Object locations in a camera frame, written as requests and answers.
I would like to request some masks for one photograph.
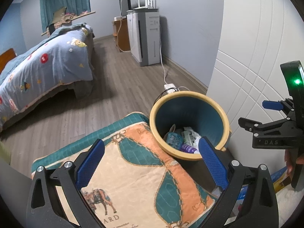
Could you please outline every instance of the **trash can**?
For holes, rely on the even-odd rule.
[[[192,127],[200,136],[206,136],[216,149],[226,150],[231,135],[227,115],[206,95],[191,91],[170,93],[160,98],[150,113],[151,131],[165,152],[174,158],[201,160],[200,154],[181,152],[163,140],[173,124],[176,128]]]

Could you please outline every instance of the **finger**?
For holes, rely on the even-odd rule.
[[[289,176],[290,173],[291,173],[292,170],[293,170],[293,166],[292,166],[291,161],[287,161],[287,162],[286,162],[286,166],[287,166],[287,176]]]
[[[288,149],[285,150],[285,155],[284,155],[284,161],[286,162],[287,160],[290,159],[290,152]]]
[[[299,158],[297,158],[296,164],[304,164],[304,154],[302,154]]]

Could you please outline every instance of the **blue object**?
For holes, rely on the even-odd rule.
[[[166,143],[171,147],[173,147],[174,149],[180,150],[183,144],[183,137],[177,133],[169,132]]]
[[[14,59],[10,60],[4,67],[4,69],[2,70],[1,74],[0,74],[0,85],[3,83],[3,81],[5,80],[5,78],[21,63],[23,62],[30,54],[32,54],[34,51],[36,51],[38,48],[40,48],[42,45],[44,45],[45,43],[49,42],[50,40],[66,33],[69,31],[73,31],[73,30],[77,30],[80,29],[81,27],[85,27],[86,24],[85,23],[79,23],[76,25],[72,25],[72,26],[67,26],[67,27],[60,27],[58,29],[56,29],[52,35],[41,41],[38,45],[32,47],[31,49],[29,49],[27,52],[25,52],[22,55],[19,55],[17,57],[15,57]]]
[[[280,102],[268,101],[268,100],[264,100],[262,102],[262,106],[264,109],[275,110],[275,111],[281,111],[284,108]]]
[[[12,72],[0,86],[0,131],[7,120],[54,88],[93,79],[88,50],[82,43],[86,40],[86,33],[92,33],[89,25],[52,39],[20,64],[18,57],[7,63],[5,69],[11,68],[5,71],[6,74]]]
[[[99,162],[105,154],[104,142],[100,140],[86,156],[76,173],[76,188],[80,191],[81,188],[89,184]]]
[[[43,32],[52,23],[54,13],[62,7],[67,8],[67,13],[75,13],[77,15],[84,11],[91,12],[90,0],[40,0],[40,17]]]
[[[213,145],[209,144],[204,137],[199,140],[199,152],[215,184],[225,190],[229,184],[227,180],[227,170],[214,150]]]

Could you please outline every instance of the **horse print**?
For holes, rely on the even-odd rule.
[[[87,201],[89,207],[95,213],[96,211],[96,204],[103,204],[105,215],[108,214],[107,205],[111,206],[114,213],[117,213],[110,197],[105,193],[103,189],[93,189],[91,193],[87,191],[81,191],[84,199]]]

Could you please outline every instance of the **plastic packaging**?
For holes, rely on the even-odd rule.
[[[183,131],[181,134],[183,136],[184,143],[198,150],[199,140],[201,136],[197,132],[195,132],[191,127],[184,127],[184,130],[185,131]]]
[[[181,137],[179,134],[169,132],[166,142],[169,146],[180,150],[183,144],[183,137]]]

